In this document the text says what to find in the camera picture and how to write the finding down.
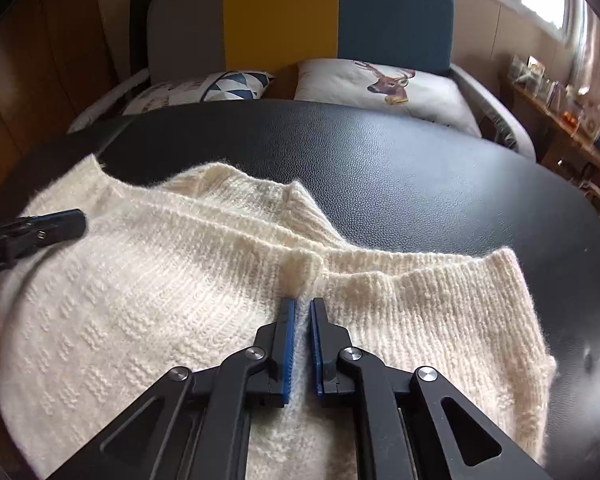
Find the deer print pillow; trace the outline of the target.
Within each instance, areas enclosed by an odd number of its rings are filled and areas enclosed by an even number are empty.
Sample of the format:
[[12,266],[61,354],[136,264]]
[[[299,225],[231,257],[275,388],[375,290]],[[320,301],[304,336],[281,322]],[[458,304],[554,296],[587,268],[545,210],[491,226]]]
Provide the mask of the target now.
[[448,77],[421,70],[317,58],[299,64],[294,98],[378,110],[481,136],[457,84]]

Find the cream knitted sweater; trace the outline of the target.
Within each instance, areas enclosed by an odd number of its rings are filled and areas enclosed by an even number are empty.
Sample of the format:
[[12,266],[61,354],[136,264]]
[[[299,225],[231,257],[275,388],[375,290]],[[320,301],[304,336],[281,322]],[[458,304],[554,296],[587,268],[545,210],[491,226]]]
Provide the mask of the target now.
[[224,164],[153,188],[87,157],[26,214],[78,208],[84,237],[0,275],[0,411],[49,476],[169,368],[204,370],[280,302],[323,298],[387,365],[441,372],[535,460],[556,370],[515,254],[382,252],[347,242],[299,183]]

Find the patterned curtain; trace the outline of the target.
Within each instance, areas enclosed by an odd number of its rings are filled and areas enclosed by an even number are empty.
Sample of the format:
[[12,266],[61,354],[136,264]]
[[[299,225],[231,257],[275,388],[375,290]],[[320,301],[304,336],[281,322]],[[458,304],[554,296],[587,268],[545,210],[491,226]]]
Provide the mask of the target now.
[[570,32],[574,58],[569,83],[586,118],[600,126],[600,18],[585,0],[570,2]]

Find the wooden desk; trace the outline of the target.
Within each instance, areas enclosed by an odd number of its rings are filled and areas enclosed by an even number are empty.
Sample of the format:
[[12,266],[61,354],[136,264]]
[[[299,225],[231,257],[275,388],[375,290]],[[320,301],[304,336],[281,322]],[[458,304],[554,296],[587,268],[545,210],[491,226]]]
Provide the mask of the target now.
[[524,103],[538,116],[541,125],[535,140],[538,162],[577,188],[600,196],[600,149],[594,142],[505,75],[500,76],[500,96],[509,110]]

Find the geometric pattern pillow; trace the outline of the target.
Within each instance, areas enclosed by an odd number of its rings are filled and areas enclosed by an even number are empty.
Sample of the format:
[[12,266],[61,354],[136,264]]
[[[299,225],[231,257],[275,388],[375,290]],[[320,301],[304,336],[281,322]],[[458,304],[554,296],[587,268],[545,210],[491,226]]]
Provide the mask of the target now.
[[185,104],[258,100],[275,77],[260,70],[230,70],[155,84],[129,102],[124,116]]

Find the grey yellow blue sofa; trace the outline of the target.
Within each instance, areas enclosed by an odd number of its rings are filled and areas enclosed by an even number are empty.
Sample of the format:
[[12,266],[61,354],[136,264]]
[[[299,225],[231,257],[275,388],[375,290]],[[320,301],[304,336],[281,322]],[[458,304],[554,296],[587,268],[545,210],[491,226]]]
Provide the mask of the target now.
[[91,125],[145,81],[230,68],[291,77],[314,58],[383,62],[449,76],[489,118],[506,148],[534,158],[526,129],[485,86],[451,62],[455,0],[130,0],[130,51],[140,69],[79,114]]

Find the wooden wardrobe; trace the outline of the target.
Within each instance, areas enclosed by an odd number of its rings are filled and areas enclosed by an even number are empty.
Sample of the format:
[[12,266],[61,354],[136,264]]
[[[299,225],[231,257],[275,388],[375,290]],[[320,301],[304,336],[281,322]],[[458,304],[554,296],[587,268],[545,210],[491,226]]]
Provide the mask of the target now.
[[97,0],[15,0],[0,19],[0,185],[117,81]]

